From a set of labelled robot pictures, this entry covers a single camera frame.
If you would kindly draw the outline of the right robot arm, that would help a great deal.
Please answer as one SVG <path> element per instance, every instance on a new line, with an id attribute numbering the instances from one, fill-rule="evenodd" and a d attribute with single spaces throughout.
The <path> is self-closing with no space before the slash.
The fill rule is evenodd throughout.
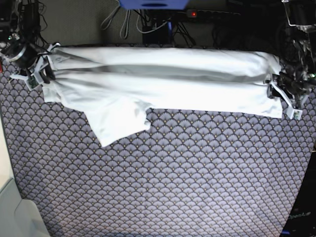
<path id="1" fill-rule="evenodd" d="M 0 2 L 0 57 L 18 67 L 10 78 L 23 81 L 29 90 L 56 80 L 49 56 L 60 44 L 49 44 L 41 35 L 44 10 L 39 0 Z"/>

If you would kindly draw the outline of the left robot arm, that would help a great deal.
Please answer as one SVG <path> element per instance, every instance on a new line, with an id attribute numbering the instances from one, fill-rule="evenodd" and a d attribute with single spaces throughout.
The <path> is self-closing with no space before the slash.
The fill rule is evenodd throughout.
<path id="1" fill-rule="evenodd" d="M 283 0 L 285 39 L 297 52 L 295 61 L 281 57 L 283 69 L 266 81 L 267 96 L 281 98 L 287 104 L 290 119 L 300 120 L 303 105 L 316 87 L 316 2 L 314 0 Z"/>

